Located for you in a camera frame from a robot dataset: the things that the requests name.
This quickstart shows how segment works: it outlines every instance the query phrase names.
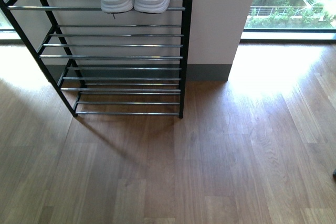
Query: chrome bar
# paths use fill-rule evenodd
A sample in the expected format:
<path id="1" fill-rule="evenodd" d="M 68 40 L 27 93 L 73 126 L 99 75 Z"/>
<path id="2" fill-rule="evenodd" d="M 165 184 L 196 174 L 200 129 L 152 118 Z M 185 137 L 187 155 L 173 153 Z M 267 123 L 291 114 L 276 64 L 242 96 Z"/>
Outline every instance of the chrome bar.
<path id="1" fill-rule="evenodd" d="M 155 28 L 181 28 L 181 25 L 58 25 L 57 27 L 70 27 L 70 28 L 129 28 L 129 27 L 155 27 Z"/>
<path id="2" fill-rule="evenodd" d="M 182 56 L 84 56 L 84 55 L 41 55 L 40 59 L 77 60 L 181 60 Z"/>
<path id="3" fill-rule="evenodd" d="M 52 10 L 71 10 L 71 11 L 101 11 L 100 7 L 61 7 L 61 6 L 9 6 L 9 10 L 43 10 L 43 11 L 52 11 Z M 185 11 L 184 7 L 168 7 L 169 11 Z"/>
<path id="4" fill-rule="evenodd" d="M 128 93 L 128 92 L 82 92 L 81 94 L 89 94 L 89 95 L 180 95 L 180 93 Z"/>
<path id="5" fill-rule="evenodd" d="M 43 44 L 45 47 L 183 47 L 183 45 L 79 45 L 79 44 Z"/>
<path id="6" fill-rule="evenodd" d="M 69 70 L 172 70 L 180 71 L 181 68 L 144 68 L 144 67 L 69 67 Z"/>
<path id="7" fill-rule="evenodd" d="M 181 78 L 118 78 L 118 77 L 63 77 L 64 80 L 84 81 L 180 81 Z"/>
<path id="8" fill-rule="evenodd" d="M 87 86 L 178 86 L 178 83 L 86 83 Z"/>
<path id="9" fill-rule="evenodd" d="M 80 111 L 77 114 L 91 114 L 91 115 L 179 115 L 178 113 L 155 113 L 155 112 L 93 112 Z"/>
<path id="10" fill-rule="evenodd" d="M 183 37 L 183 34 L 53 34 L 52 37 Z"/>
<path id="11" fill-rule="evenodd" d="M 178 102 L 78 102 L 85 105 L 180 105 Z"/>
<path id="12" fill-rule="evenodd" d="M 180 93 L 179 89 L 106 89 L 106 88 L 61 88 L 63 91 L 91 91 L 91 92 L 172 92 Z"/>

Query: shoe rack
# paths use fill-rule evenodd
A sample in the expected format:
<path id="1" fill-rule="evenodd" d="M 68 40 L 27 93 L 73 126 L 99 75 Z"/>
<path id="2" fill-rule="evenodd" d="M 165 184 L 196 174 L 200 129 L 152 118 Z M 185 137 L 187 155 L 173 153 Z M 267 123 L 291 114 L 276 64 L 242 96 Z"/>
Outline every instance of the shoe rack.
<path id="1" fill-rule="evenodd" d="M 100 0 L 0 0 L 75 117 L 183 117 L 192 0 L 171 0 L 170 6 L 156 15 L 105 14 Z"/>

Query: sunlight on floor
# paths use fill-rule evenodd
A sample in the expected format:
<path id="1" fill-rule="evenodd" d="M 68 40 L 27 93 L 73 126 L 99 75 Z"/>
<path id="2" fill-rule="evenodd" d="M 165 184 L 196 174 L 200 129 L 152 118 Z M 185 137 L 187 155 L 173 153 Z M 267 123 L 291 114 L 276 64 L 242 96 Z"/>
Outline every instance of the sunlight on floor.
<path id="1" fill-rule="evenodd" d="M 229 84 L 235 93 L 254 99 L 279 93 L 286 95 L 323 53 L 323 48 L 318 46 L 269 47 L 238 47 L 229 76 Z"/>
<path id="2" fill-rule="evenodd" d="M 0 46 L 0 79 L 23 90 L 36 90 L 48 84 L 24 46 Z"/>

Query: white wall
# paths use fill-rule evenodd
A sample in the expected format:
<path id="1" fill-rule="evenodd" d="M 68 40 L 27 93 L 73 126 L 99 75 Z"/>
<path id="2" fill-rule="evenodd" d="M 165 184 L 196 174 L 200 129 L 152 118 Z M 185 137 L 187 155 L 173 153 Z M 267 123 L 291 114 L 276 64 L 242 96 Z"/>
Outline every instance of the white wall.
<path id="1" fill-rule="evenodd" d="M 252 0 L 194 0 L 189 63 L 232 64 Z"/>
<path id="2" fill-rule="evenodd" d="M 251 2 L 252 0 L 193 0 L 188 62 L 191 64 L 232 64 Z M 166 13 L 166 16 L 163 15 L 162 18 L 160 15 L 140 14 L 134 16 L 136 15 L 135 13 L 128 13 L 123 16 L 118 15 L 116 20 L 113 20 L 111 15 L 104 13 L 92 12 L 90 15 L 86 17 L 84 15 L 74 16 L 63 12 L 57 14 L 57 17 L 70 24 L 72 20 L 76 20 L 77 24 L 85 24 L 86 19 L 95 19 L 97 24 L 117 24 L 133 18 L 140 19 L 144 24 L 146 22 L 150 24 L 153 19 L 179 18 L 179 16 L 170 16 L 172 12 Z M 18 14 L 18 16 L 23 22 L 25 20 L 33 20 L 27 18 L 27 13 Z M 40 20 L 38 18 L 36 23 L 30 21 L 24 25 L 27 33 L 31 34 L 33 38 L 43 37 L 48 29 L 48 26 L 44 27 L 40 36 L 36 36 L 39 33 L 38 28 L 41 27 L 38 23 Z"/>

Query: window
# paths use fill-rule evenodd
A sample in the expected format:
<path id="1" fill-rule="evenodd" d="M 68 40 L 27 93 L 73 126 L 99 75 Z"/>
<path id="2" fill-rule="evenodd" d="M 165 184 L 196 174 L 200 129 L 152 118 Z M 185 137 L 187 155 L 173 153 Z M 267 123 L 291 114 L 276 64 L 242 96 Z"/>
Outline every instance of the window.
<path id="1" fill-rule="evenodd" d="M 336 0 L 253 0 L 249 29 L 336 29 Z"/>

